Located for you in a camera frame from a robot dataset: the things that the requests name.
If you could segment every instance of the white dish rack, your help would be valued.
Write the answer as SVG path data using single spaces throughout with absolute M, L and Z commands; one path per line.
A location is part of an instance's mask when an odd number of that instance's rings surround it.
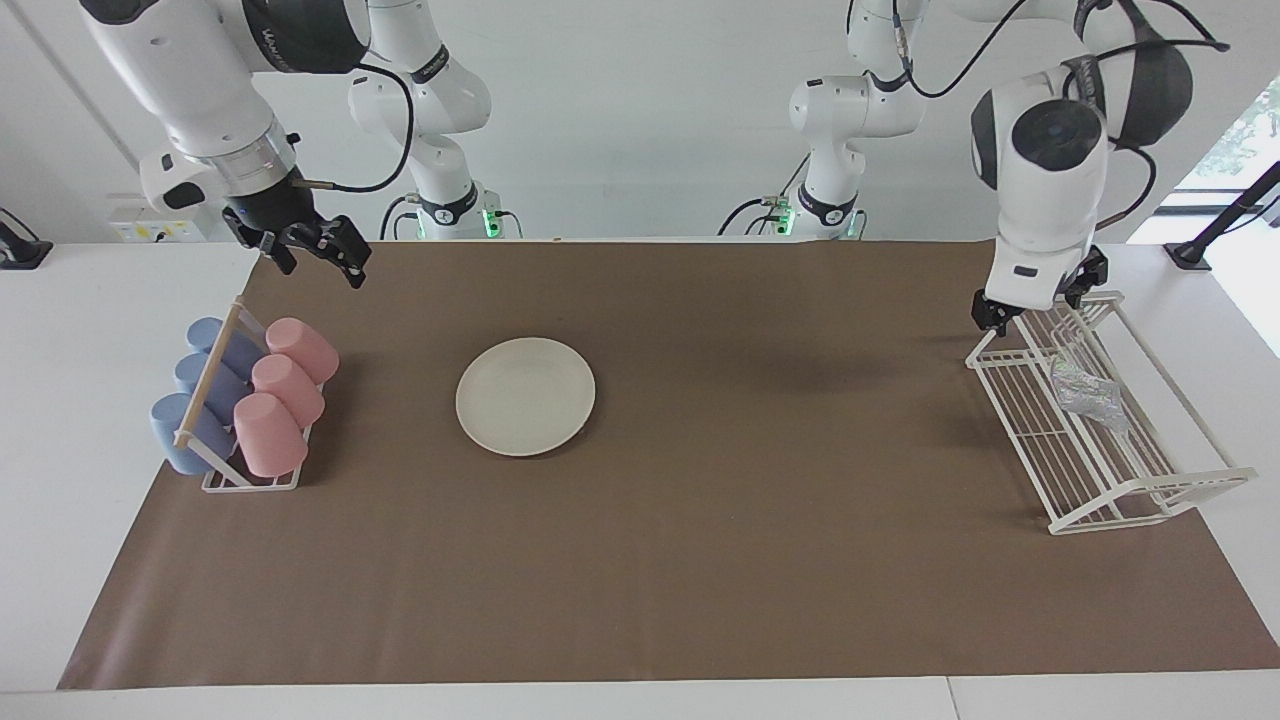
M 969 355 L 1048 512 L 1050 533 L 1068 534 L 1162 523 L 1257 477 L 1239 468 L 1178 383 L 1134 329 L 1119 292 L 1083 299 L 1079 310 L 1059 304 L 1014 318 L 1009 336 L 995 331 Z M 1120 377 L 1098 337 L 1098 325 L 1119 319 L 1147 360 L 1196 423 L 1224 469 L 1180 471 L 1151 419 Z M 1121 388 L 1129 432 L 1061 409 L 1051 382 L 1055 357 Z
M 174 446 L 178 450 L 191 448 L 214 468 L 212 471 L 205 474 L 201 483 L 201 488 L 207 493 L 280 492 L 294 489 L 298 487 L 298 478 L 302 475 L 301 466 L 288 475 L 280 475 L 279 478 L 257 478 L 248 473 L 247 469 L 242 470 L 237 468 L 237 465 L 243 466 L 243 459 L 238 457 L 239 442 L 233 447 L 232 457 L 223 460 L 204 441 L 196 437 L 196 424 L 205 400 L 209 397 L 209 391 L 214 384 L 215 369 L 223 361 L 227 346 L 230 345 L 232 337 L 237 332 L 253 341 L 264 352 L 270 352 L 266 346 L 266 329 L 244 309 L 244 299 L 237 297 L 236 302 L 232 304 L 230 311 L 227 314 L 227 319 L 223 320 L 223 329 L 218 333 L 218 340 L 214 342 L 212 350 L 209 351 L 209 363 L 205 365 L 205 372 L 200 375 L 200 382 L 196 383 L 196 392 L 192 393 L 187 414 L 182 419 L 182 425 L 174 433 Z M 321 384 L 319 389 L 324 392 L 324 386 Z M 302 429 L 302 438 L 308 445 L 311 443 L 312 427 L 308 425 Z M 232 434 L 236 433 L 234 428 L 227 428 L 227 430 Z

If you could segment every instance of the brown leather mat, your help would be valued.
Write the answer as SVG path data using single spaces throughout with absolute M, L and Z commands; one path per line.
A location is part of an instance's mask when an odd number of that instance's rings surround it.
M 1198 514 L 1046 532 L 963 364 L 989 256 L 383 245 L 360 292 L 260 265 L 250 309 L 344 354 L 302 487 L 163 470 L 60 687 L 1280 666 Z M 524 461 L 453 413 L 520 336 L 600 388 Z

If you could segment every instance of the round plate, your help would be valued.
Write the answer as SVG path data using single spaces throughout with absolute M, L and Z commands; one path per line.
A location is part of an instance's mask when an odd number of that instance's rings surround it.
M 595 375 L 567 345 L 540 337 L 504 342 L 476 357 L 458 383 L 462 429 L 508 457 L 550 452 L 595 409 Z

